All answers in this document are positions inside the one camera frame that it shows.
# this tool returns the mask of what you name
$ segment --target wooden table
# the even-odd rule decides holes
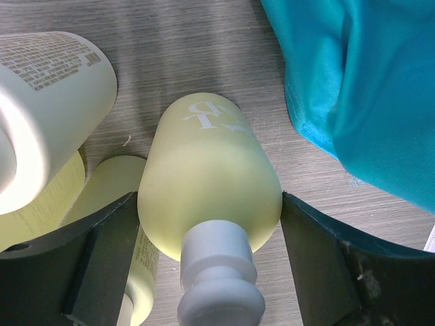
[[[423,248],[434,223],[429,213],[353,178],[293,130],[283,60],[259,0],[0,0],[0,22],[2,34],[77,33],[113,63],[118,100],[81,149],[88,172],[112,156],[146,157],[173,101],[216,92],[240,106],[284,190],[366,232]],[[280,227],[255,258],[267,303],[262,325],[302,325]],[[178,325],[181,295],[179,264],[161,257],[145,325]]]

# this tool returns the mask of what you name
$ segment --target yellow bottle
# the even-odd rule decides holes
[[[76,152],[30,204],[0,215],[0,251],[54,231],[81,192],[85,172]]]
[[[251,250],[270,238],[281,205],[276,172],[234,103],[198,93],[165,111],[138,211],[148,238],[181,260],[182,326],[260,322],[264,300],[254,286]]]
[[[143,158],[118,156],[98,165],[61,226],[95,213],[129,192],[136,192],[145,163]],[[150,314],[154,303],[158,254],[140,228],[118,326],[138,326]]]

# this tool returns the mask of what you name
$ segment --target cylindrical bottle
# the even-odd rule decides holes
[[[281,205],[276,172],[234,103],[199,93],[165,111],[138,210],[149,239],[181,259],[182,326],[260,322],[264,300],[251,250],[270,238]]]
[[[36,198],[109,113],[116,90],[110,62],[80,36],[0,35],[0,134],[14,150],[0,154],[8,166],[0,214]]]
[[[143,158],[118,156],[98,165],[61,225],[95,213],[129,192],[136,192],[145,163]],[[154,303],[158,254],[157,248],[140,228],[128,273],[119,326],[138,326],[150,314]]]
[[[83,189],[85,170],[77,152],[30,204],[0,215],[0,251],[54,231]]]

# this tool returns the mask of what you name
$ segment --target toiletry bottle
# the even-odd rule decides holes
[[[34,201],[0,215],[0,251],[57,229],[83,189],[84,180],[84,165],[77,151]]]
[[[145,163],[143,158],[118,156],[98,165],[61,226],[95,213],[129,192],[136,192]],[[139,326],[150,314],[154,303],[158,254],[140,228],[118,326]]]
[[[281,186],[237,106],[216,94],[175,101],[157,127],[139,188],[148,238],[181,260],[181,326],[258,325],[252,251],[272,235]]]
[[[110,62],[80,36],[0,35],[0,214],[36,198],[109,113],[116,91]]]

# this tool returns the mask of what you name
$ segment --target tabletop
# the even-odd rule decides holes
[[[112,156],[146,158],[173,101],[214,92],[241,108],[285,191],[365,232],[424,247],[431,214],[352,177],[292,128],[284,63],[260,0],[0,0],[0,22],[1,34],[76,33],[112,62],[118,99],[80,149],[88,173]],[[267,306],[261,325],[302,325],[280,226],[254,257]],[[162,256],[144,325],[178,325],[181,295],[179,263]]]

